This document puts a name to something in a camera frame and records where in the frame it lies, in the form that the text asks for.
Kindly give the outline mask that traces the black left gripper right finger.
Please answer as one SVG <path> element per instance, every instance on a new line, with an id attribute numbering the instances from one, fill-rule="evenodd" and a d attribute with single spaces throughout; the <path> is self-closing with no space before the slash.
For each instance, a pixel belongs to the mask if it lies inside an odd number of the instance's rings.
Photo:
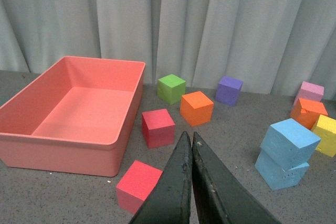
<path id="1" fill-rule="evenodd" d="M 199 223 L 280 223 L 194 132 L 192 182 Z"/>

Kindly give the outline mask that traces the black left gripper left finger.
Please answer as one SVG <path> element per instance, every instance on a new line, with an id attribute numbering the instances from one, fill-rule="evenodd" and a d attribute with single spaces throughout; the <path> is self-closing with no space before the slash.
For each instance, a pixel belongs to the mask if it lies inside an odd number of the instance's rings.
<path id="1" fill-rule="evenodd" d="M 193 155 L 190 137 L 183 132 L 157 185 L 130 223 L 189 223 Z"/>

